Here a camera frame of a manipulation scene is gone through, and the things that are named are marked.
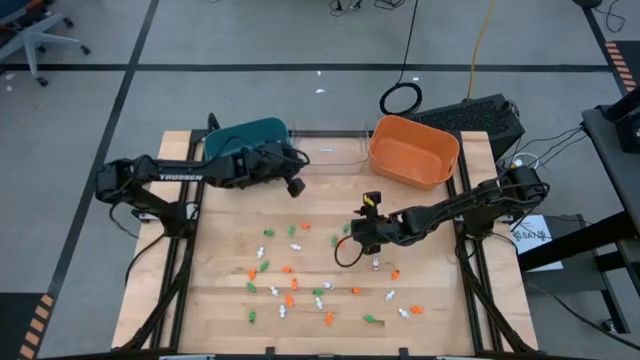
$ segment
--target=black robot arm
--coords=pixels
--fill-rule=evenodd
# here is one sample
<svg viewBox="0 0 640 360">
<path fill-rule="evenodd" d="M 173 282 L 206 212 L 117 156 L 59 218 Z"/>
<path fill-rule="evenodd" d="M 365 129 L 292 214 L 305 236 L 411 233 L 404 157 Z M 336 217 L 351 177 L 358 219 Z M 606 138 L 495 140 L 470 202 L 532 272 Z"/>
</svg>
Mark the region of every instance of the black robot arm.
<svg viewBox="0 0 640 360">
<path fill-rule="evenodd" d="M 503 176 L 486 180 L 470 192 L 431 206 L 412 206 L 390 213 L 378 214 L 382 202 L 380 192 L 365 193 L 363 206 L 355 213 L 364 219 L 351 221 L 353 239 L 363 247 L 363 253 L 380 252 L 380 245 L 393 243 L 409 246 L 424 239 L 447 221 L 462 216 L 466 234 L 478 237 L 493 229 L 495 219 L 503 215 L 522 216 L 547 196 L 548 187 L 535 170 L 527 167 L 509 169 Z"/>
<path fill-rule="evenodd" d="M 289 194 L 296 197 L 304 189 L 304 183 L 294 177 L 307 164 L 306 154 L 280 143 L 244 147 L 208 161 L 155 160 L 142 155 L 134 160 L 115 160 L 98 170 L 96 198 L 114 205 L 125 202 L 135 211 L 160 219 L 167 236 L 186 238 L 195 226 L 188 219 L 186 206 L 167 202 L 146 190 L 144 185 L 152 181 L 204 181 L 214 187 L 243 189 L 283 178 Z"/>
</svg>

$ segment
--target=tiled floor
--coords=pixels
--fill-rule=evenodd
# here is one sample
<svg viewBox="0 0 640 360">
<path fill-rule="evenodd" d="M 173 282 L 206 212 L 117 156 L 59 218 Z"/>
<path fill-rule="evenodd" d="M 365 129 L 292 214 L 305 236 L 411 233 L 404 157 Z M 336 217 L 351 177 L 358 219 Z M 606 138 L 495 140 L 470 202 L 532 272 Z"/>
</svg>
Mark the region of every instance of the tiled floor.
<svg viewBox="0 0 640 360">
<path fill-rule="evenodd" d="M 76 26 L 54 33 L 80 38 L 93 50 L 51 47 L 43 63 L 127 64 L 149 4 L 157 0 L 58 0 Z M 141 64 L 326 64 L 399 63 L 404 54 L 412 1 L 394 10 L 373 8 L 329 15 L 328 1 L 159 0 Z M 468 64 L 489 0 L 423 0 L 409 62 Z M 622 0 L 623 32 L 606 39 L 640 40 L 637 2 Z M 595 14 L 601 20 L 604 15 Z M 21 63 L 22 55 L 7 62 Z M 570 1 L 498 0 L 478 55 L 480 64 L 605 65 L 582 10 Z M 259 117 L 282 118 L 298 129 L 373 128 L 381 117 L 380 95 L 397 71 L 138 71 L 133 76 L 106 159 L 155 154 L 165 130 L 204 127 L 214 112 L 223 126 Z M 419 78 L 422 109 L 460 101 L 466 71 L 408 71 Z M 0 219 L 0 291 L 46 291 L 98 143 L 123 79 L 121 71 L 45 73 L 40 88 L 27 72 L 0 78 L 0 178 L 7 204 Z M 6 91 L 7 85 L 12 88 Z M 577 126 L 582 110 L 620 97 L 609 72 L 479 72 L 474 97 L 502 93 L 514 100 L 527 130 L 524 140 Z M 405 94 L 389 99 L 404 108 Z M 530 149 L 542 152 L 548 145 Z M 588 141 L 541 169 L 552 185 L 539 209 L 548 214 L 582 213 L 595 221 L 620 210 L 608 178 Z M 119 209 L 117 216 L 136 228 Z M 107 218 L 108 207 L 92 201 L 68 276 L 44 339 L 41 357 L 106 351 L 124 291 L 123 276 L 134 243 Z M 615 282 L 632 326 L 627 338 L 640 342 L 637 295 L 625 278 Z M 606 315 L 597 293 L 563 295 L 594 321 Z M 549 299 L 531 296 L 539 343 L 558 355 L 632 358 L 623 346 L 576 321 Z"/>
</svg>

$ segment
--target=plastic bin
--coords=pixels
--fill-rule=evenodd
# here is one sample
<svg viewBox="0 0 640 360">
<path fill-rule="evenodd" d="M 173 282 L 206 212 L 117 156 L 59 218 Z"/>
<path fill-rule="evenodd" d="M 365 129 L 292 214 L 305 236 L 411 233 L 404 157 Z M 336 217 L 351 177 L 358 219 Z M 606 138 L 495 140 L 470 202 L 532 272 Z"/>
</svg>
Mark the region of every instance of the plastic bin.
<svg viewBox="0 0 640 360">
<path fill-rule="evenodd" d="M 431 190 L 453 175 L 459 151 L 451 134 L 389 115 L 373 134 L 369 165 L 379 175 Z"/>
</svg>

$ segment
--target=black box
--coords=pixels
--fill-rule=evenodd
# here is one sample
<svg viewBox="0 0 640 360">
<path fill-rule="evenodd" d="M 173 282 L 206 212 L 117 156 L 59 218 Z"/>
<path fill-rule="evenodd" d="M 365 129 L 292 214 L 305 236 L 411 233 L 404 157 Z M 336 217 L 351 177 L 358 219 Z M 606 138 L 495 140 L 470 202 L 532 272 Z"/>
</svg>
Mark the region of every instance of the black box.
<svg viewBox="0 0 640 360">
<path fill-rule="evenodd" d="M 486 131 L 496 161 L 524 134 L 512 103 L 502 94 L 411 114 L 407 118 L 445 131 Z"/>
</svg>

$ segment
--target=wooden tabletop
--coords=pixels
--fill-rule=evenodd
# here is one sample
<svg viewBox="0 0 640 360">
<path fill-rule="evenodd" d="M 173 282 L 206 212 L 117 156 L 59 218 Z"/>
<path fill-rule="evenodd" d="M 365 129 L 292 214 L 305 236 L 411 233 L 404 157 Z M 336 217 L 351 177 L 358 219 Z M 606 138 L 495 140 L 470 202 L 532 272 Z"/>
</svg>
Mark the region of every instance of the wooden tabletop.
<svg viewBox="0 0 640 360">
<path fill-rule="evenodd" d="M 189 132 L 166 132 L 158 158 L 184 159 Z M 462 134 L 472 186 L 496 176 L 486 133 Z M 199 220 L 194 262 L 187 295 L 179 351 L 184 353 L 264 354 L 273 346 L 278 354 L 397 355 L 406 347 L 412 355 L 472 355 L 468 313 L 459 264 L 453 254 L 455 236 L 451 223 L 443 223 L 423 241 L 410 247 L 383 245 L 380 270 L 364 256 L 354 267 L 335 264 L 331 237 L 341 235 L 345 223 L 361 206 L 362 193 L 382 191 L 383 214 L 412 205 L 429 205 L 448 198 L 446 187 L 425 192 L 377 176 L 365 162 L 363 140 L 345 138 L 301 138 L 296 146 L 312 164 L 301 172 L 306 189 L 296 199 L 286 192 L 284 182 L 257 185 L 245 190 L 205 187 Z M 461 189 L 456 173 L 457 189 Z M 166 200 L 178 198 L 179 183 L 153 183 L 151 191 Z M 311 224 L 310 230 L 290 225 Z M 263 235 L 273 229 L 274 237 Z M 497 233 L 510 236 L 506 225 L 496 224 Z M 159 223 L 143 224 L 136 251 L 162 232 Z M 169 241 L 145 254 L 133 268 L 125 291 L 113 345 L 126 342 L 144 322 L 158 300 Z M 293 251 L 290 243 L 302 246 Z M 256 252 L 265 248 L 265 257 Z M 495 303 L 520 336 L 537 347 L 531 315 L 525 297 L 517 256 L 511 244 L 498 237 L 484 242 Z M 347 241 L 339 254 L 346 262 L 359 252 L 359 245 Z M 249 270 L 263 260 L 269 269 L 253 282 L 257 293 L 247 291 Z M 292 267 L 293 274 L 281 272 Z M 399 279 L 391 273 L 400 271 Z M 292 290 L 292 278 L 299 284 Z M 312 290 L 329 281 L 335 289 L 325 290 L 324 309 L 318 310 Z M 270 286 L 279 289 L 274 298 Z M 351 288 L 362 288 L 354 295 Z M 395 290 L 387 302 L 385 294 Z M 286 295 L 293 308 L 281 319 L 278 309 Z M 424 314 L 403 319 L 398 308 L 413 305 Z M 491 348 L 486 313 L 478 303 L 483 340 Z M 249 313 L 256 313 L 254 324 Z M 325 325 L 326 312 L 334 321 Z M 365 314 L 377 321 L 369 324 Z M 173 308 L 168 310 L 163 343 L 168 343 Z"/>
</svg>

